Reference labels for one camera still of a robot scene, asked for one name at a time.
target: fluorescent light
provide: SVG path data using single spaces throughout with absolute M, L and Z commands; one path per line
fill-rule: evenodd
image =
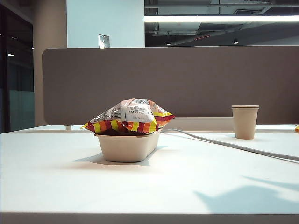
M 144 22 L 298 22 L 299 15 L 165 15 L 145 16 Z

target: red and yellow striped bag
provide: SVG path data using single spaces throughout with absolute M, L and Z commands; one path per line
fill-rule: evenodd
M 173 118 L 174 115 L 151 100 L 128 99 L 90 120 L 81 128 L 96 134 L 103 134 L 109 130 L 122 134 L 148 134 L 158 131 Z

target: white cable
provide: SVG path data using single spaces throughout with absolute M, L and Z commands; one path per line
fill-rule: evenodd
M 272 156 L 272 157 L 278 157 L 278 158 L 283 158 L 283 159 L 287 159 L 287 160 L 297 160 L 297 161 L 299 161 L 299 157 L 297 157 L 297 156 L 283 155 L 283 154 L 277 154 L 277 153 L 269 153 L 269 152 L 260 151 L 260 150 L 256 150 L 256 149 L 252 149 L 252 148 L 247 148 L 247 147 L 243 147 L 243 146 L 239 146 L 239 145 L 235 145 L 235 144 L 231 144 L 231 143 L 227 143 L 227 142 L 207 139 L 207 138 L 199 137 L 199 136 L 196 136 L 194 134 L 190 134 L 188 132 L 184 132 L 184 131 L 181 131 L 181 130 L 178 130 L 178 129 L 166 129 L 166 130 L 162 130 L 161 133 L 165 133 L 165 132 L 168 132 L 168 131 L 181 132 L 183 134 L 189 135 L 189 136 L 191 136 L 193 138 L 196 138 L 196 139 L 204 140 L 204 141 L 214 143 L 214 144 L 217 144 L 217 145 L 222 145 L 222 146 L 227 146 L 227 147 L 231 147 L 231 148 L 244 150 L 244 151 L 251 152 L 251 153 L 256 153 L 256 154 L 266 155 L 266 156 Z

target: snack bag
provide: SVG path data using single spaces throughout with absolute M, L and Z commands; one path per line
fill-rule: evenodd
M 148 134 L 164 127 L 175 116 L 148 99 L 123 100 L 81 128 L 96 134 Z

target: desk surface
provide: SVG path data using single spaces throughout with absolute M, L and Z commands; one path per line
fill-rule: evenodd
M 197 221 L 196 215 L 204 214 L 291 214 L 290 223 L 299 220 L 298 162 L 182 134 L 161 134 L 157 149 L 142 162 L 107 162 L 98 139 L 78 127 L 42 126 L 0 135 L 6 223 L 30 214 L 124 215 L 120 219 L 126 214 L 190 214 Z M 257 132 L 254 140 L 229 133 L 198 135 L 299 156 L 299 134 L 292 131 Z

